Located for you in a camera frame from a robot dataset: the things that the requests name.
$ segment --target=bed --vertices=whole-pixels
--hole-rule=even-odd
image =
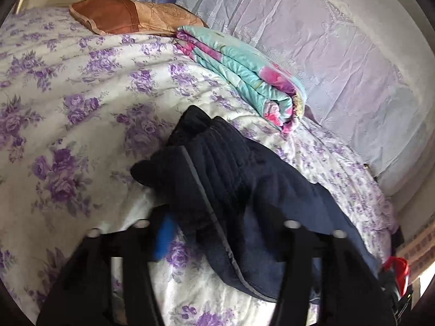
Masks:
[[[35,8],[1,26],[0,65],[0,277],[32,322],[88,229],[122,230],[161,203],[129,168],[192,104],[324,185],[368,250],[380,262],[390,255],[393,208],[359,155],[308,118],[292,134],[274,129],[171,38],[97,36],[66,8]],[[151,274],[166,325],[266,325],[273,312],[223,284],[182,232]],[[315,315],[311,306],[310,323]]]
[[[423,12],[414,18],[425,36],[398,0],[177,3],[297,75],[316,121],[369,164],[388,196],[400,195],[394,205],[412,197],[426,175],[419,170],[433,163],[425,153],[433,146],[435,57],[425,36],[435,33]]]

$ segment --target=folded blanket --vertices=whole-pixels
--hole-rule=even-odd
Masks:
[[[306,94],[301,82],[257,49],[220,32],[182,26],[177,48],[203,67],[228,80],[240,96],[284,133],[304,115]]]

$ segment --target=navy jacket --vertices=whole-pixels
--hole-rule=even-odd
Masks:
[[[328,190],[196,106],[181,116],[167,146],[136,163],[131,175],[169,200],[188,241],[202,248],[225,283],[249,295],[276,301],[281,287],[284,263],[273,246],[266,248],[276,232],[262,219],[271,206],[313,232],[345,231],[377,276],[376,259]],[[315,290],[319,269],[315,263]]]

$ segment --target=purple floral bedspread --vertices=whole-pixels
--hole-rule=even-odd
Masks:
[[[191,104],[324,185],[369,251],[388,257],[393,209],[333,133],[306,118],[291,135],[272,128],[170,38],[96,36],[67,9],[33,9],[0,28],[0,277],[33,322],[88,229],[124,229],[161,203],[129,168],[165,143]],[[223,284],[181,232],[151,273],[166,325],[267,325],[273,312]],[[113,281],[123,321],[119,268]]]

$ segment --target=purple rose pattern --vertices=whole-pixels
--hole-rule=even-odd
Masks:
[[[23,36],[21,37],[22,40],[25,41],[32,41],[32,42],[38,42],[39,39],[46,37],[46,34],[41,34],[41,33],[31,33],[31,34],[23,34]]]
[[[122,36],[121,44],[123,44],[123,45],[133,44],[135,42],[136,42],[136,40],[134,40],[134,38],[131,38],[131,36],[129,36],[128,34],[124,34]]]
[[[248,139],[253,139],[256,141],[256,131],[243,126],[239,120],[233,119],[233,120],[227,120],[229,124],[231,124],[233,127],[235,127],[239,132],[242,134],[243,137],[246,137]]]
[[[291,155],[283,150],[281,146],[273,145],[273,151],[285,162],[291,163]]]
[[[41,279],[42,289],[31,290],[25,288],[25,292],[32,298],[32,300],[38,305],[39,309],[42,309],[42,305],[48,297],[48,294],[59,277],[61,269],[67,263],[68,258],[64,256],[62,251],[58,248],[54,249],[54,252],[47,249],[47,261],[43,262],[44,267],[42,271],[38,271],[38,277]]]
[[[0,104],[0,151],[8,150],[11,163],[23,159],[27,140],[22,130],[29,124],[36,126],[42,119],[30,106],[21,104],[21,97],[17,95]]]
[[[218,94],[216,91],[212,91],[210,100],[221,108],[230,110],[232,112],[237,112],[236,108],[230,103],[229,99],[222,97],[222,95]]]
[[[126,90],[146,95],[155,95],[154,89],[156,82],[153,80],[151,70],[137,70],[130,73],[131,86],[126,87]]]
[[[67,116],[69,123],[65,125],[70,130],[84,120],[98,117],[96,110],[101,107],[100,99],[96,97],[85,99],[82,94],[64,96],[63,113]]]
[[[32,204],[32,212],[45,212],[53,209],[67,209],[73,217],[82,212],[86,217],[91,215],[91,208],[98,209],[100,205],[92,204],[91,197],[86,194],[92,180],[89,173],[89,160],[83,155],[83,150],[73,155],[75,142],[65,148],[59,148],[62,141],[58,140],[50,147],[52,163],[45,155],[37,157],[30,167],[32,174],[38,178],[36,193],[38,200]]]
[[[211,79],[207,75],[205,76],[203,75],[203,77],[204,77],[204,81],[206,81],[211,87],[219,87],[221,85],[218,81]]]
[[[141,51],[144,53],[144,55],[146,56],[151,56],[151,55],[161,55],[162,54],[162,48],[166,48],[167,44],[162,43],[160,40],[161,38],[153,36],[153,39],[155,39],[155,42],[150,42],[150,43],[143,43],[141,44]]]
[[[277,130],[272,128],[271,126],[263,126],[263,125],[258,125],[257,127],[260,129],[260,131],[266,135],[271,135],[273,133],[276,133]]]
[[[80,49],[88,49],[88,50],[94,50],[95,48],[90,46],[88,43],[91,41],[94,41],[97,45],[103,45],[103,42],[105,40],[104,37],[102,36],[89,36],[89,37],[82,37],[79,39],[78,41],[78,45],[80,47]]]
[[[334,144],[331,148],[330,151],[333,153],[337,153],[338,155],[343,155],[344,154],[344,145],[341,144]]]
[[[24,31],[24,29],[19,29],[19,28],[13,29],[13,30],[10,31],[9,36],[15,37],[15,36],[18,35],[18,33],[21,33],[23,31]]]
[[[170,313],[170,319],[183,326],[233,326],[235,315],[232,309],[212,312],[210,303],[206,302],[201,313],[192,305],[183,305]]]
[[[4,249],[0,242],[0,279],[3,281],[3,284],[10,296],[17,302],[20,303],[20,299],[15,293],[15,290],[11,288],[6,280],[6,275],[10,269],[14,265],[17,264],[16,257],[7,249]]]
[[[187,66],[183,63],[170,64],[169,73],[172,80],[181,87],[192,86],[197,82],[197,78],[190,74]]]
[[[166,256],[166,261],[176,269],[186,268],[187,263],[189,262],[186,243],[180,241],[179,238],[175,238],[175,240],[169,245],[169,252]]]
[[[121,325],[127,325],[125,316],[125,303],[122,282],[112,275],[112,308],[115,321]]]
[[[8,85],[10,85],[10,80],[24,73],[26,81],[31,78],[35,79],[37,88],[42,89],[44,92],[51,89],[51,79],[57,77],[57,72],[63,69],[63,64],[46,67],[42,57],[37,57],[36,53],[31,50],[22,54],[20,59],[16,58],[15,55],[13,56],[11,65],[6,71],[6,76],[9,82]]]
[[[190,97],[192,95],[191,91],[189,91],[187,88],[177,87],[174,88],[174,92],[177,95],[180,95],[182,97]]]
[[[90,59],[86,66],[80,66],[81,80],[85,83],[92,83],[96,80],[101,81],[102,75],[113,76],[121,64],[116,60],[119,50],[115,48],[106,48],[89,52]]]
[[[4,249],[0,243],[0,277],[5,276],[16,263],[15,256],[9,250]]]
[[[56,26],[54,25],[53,22],[45,23],[42,27],[43,27],[46,31],[51,31],[51,30],[56,29]]]
[[[47,40],[46,45],[47,48],[50,49],[50,51],[55,51],[58,43],[60,43],[59,39],[49,39]]]
[[[78,28],[81,28],[82,25],[79,22],[71,22],[70,24],[70,30],[71,31],[76,31]]]
[[[243,107],[244,110],[249,111],[253,115],[256,114],[254,108],[251,107],[246,101],[244,101],[243,98],[240,97],[240,94],[233,87],[231,87],[229,89],[229,92],[230,92],[231,96],[233,97],[233,99],[235,101],[237,101],[237,103],[239,103]]]
[[[29,22],[27,24],[25,24],[25,26],[27,27],[29,25],[32,25],[32,24],[40,22],[40,21],[42,21],[42,17],[35,17],[32,19],[29,19]]]
[[[13,27],[15,27],[17,24],[16,23],[12,23],[12,24],[9,24],[8,26],[6,26],[6,21],[5,21],[5,24],[4,24],[4,27],[3,27],[3,30],[5,31],[5,32],[7,32],[8,30],[11,30]]]
[[[12,84],[11,81],[0,81],[0,88],[9,87]]]
[[[126,127],[123,148],[125,154],[134,158],[147,158],[157,151],[175,127],[154,114],[152,104],[135,104],[124,113],[112,113],[117,124]]]

